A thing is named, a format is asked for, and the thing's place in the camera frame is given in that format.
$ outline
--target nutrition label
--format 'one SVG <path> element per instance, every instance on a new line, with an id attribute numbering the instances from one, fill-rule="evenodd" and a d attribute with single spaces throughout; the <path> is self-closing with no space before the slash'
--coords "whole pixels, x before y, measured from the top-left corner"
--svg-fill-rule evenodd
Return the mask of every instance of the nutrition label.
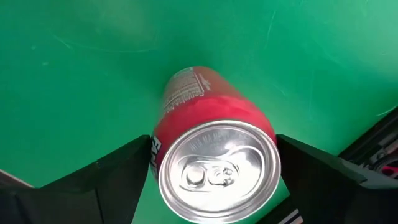
<path id="1" fill-rule="evenodd" d="M 204 96 L 205 91 L 201 81 L 204 81 L 201 74 L 196 74 L 192 68 L 186 68 L 176 73 L 166 88 L 165 114 L 195 97 Z"/>

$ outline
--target can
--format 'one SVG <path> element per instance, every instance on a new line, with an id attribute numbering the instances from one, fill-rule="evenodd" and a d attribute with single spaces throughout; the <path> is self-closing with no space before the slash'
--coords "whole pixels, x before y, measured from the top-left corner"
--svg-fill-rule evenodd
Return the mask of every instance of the can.
<path id="1" fill-rule="evenodd" d="M 217 72 L 177 72 L 152 136 L 151 165 L 168 207 L 195 223 L 231 223 L 275 192 L 280 160 L 272 126 Z"/>

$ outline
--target can rim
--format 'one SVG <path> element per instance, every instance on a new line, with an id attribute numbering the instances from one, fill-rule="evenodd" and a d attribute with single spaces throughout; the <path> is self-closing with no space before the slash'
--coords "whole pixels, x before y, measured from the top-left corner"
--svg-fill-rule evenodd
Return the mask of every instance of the can rim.
<path id="1" fill-rule="evenodd" d="M 206 127 L 212 126 L 234 126 L 239 127 L 249 133 L 255 135 L 255 137 L 261 141 L 262 149 L 266 154 L 265 157 L 265 166 L 267 167 L 268 173 L 264 174 L 263 181 L 256 191 L 256 193 L 251 196 L 251 198 L 260 200 L 257 203 L 248 205 L 245 209 L 241 207 L 233 207 L 228 210 L 224 210 L 223 213 L 218 212 L 205 212 L 203 210 L 197 210 L 189 206 L 189 204 L 178 200 L 178 197 L 173 197 L 175 192 L 171 188 L 170 180 L 167 180 L 166 170 L 170 168 L 170 164 L 167 163 L 170 160 L 172 154 L 178 149 L 181 143 L 186 140 L 189 136 L 194 134 L 197 131 L 202 130 Z M 162 164 L 160 165 L 159 169 L 159 190 L 160 194 L 167 204 L 169 209 L 171 209 L 174 213 L 176 213 L 181 218 L 188 220 L 190 222 L 195 223 L 208 223 L 208 222 L 223 222 L 223 223 L 231 223 L 240 221 L 256 211 L 262 208 L 272 197 L 276 188 L 279 183 L 280 177 L 280 159 L 279 153 L 277 151 L 277 147 L 273 140 L 266 134 L 263 130 L 243 121 L 236 121 L 236 120 L 216 120 L 210 121 L 205 124 L 201 124 L 195 126 L 194 128 L 189 129 L 187 132 L 182 134 L 178 139 L 176 139 L 172 145 L 170 146 L 169 150 L 166 152 Z"/>

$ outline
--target green surface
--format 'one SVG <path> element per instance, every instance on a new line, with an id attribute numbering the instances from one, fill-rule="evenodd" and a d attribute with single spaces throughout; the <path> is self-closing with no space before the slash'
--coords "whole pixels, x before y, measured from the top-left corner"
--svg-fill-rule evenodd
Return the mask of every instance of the green surface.
<path id="1" fill-rule="evenodd" d="M 141 134 L 206 65 L 284 133 L 333 154 L 398 102 L 393 0 L 2 0 L 0 169 L 41 186 Z M 286 198 L 241 223 L 254 223 Z M 134 223 L 185 223 L 149 174 Z"/>

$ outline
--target metal lid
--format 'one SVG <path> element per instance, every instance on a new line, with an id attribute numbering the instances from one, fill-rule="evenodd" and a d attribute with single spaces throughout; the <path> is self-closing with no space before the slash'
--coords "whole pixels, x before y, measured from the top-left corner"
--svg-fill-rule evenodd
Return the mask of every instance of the metal lid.
<path id="1" fill-rule="evenodd" d="M 197 223 L 236 222 L 259 210 L 280 177 L 272 139 L 240 121 L 212 121 L 178 138 L 159 171 L 166 204 Z"/>

